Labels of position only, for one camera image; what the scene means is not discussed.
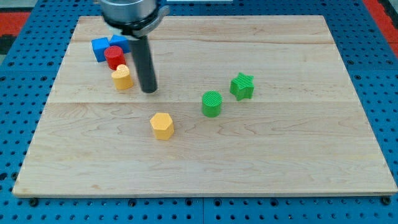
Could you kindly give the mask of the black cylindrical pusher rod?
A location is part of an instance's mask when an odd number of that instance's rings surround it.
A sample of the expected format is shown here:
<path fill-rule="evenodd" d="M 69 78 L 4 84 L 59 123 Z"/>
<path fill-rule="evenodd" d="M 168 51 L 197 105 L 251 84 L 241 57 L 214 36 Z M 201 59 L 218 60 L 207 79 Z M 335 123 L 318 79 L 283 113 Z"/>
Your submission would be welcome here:
<path fill-rule="evenodd" d="M 129 48 L 141 90 L 144 93 L 155 92 L 158 86 L 147 36 L 132 38 L 129 40 Z"/>

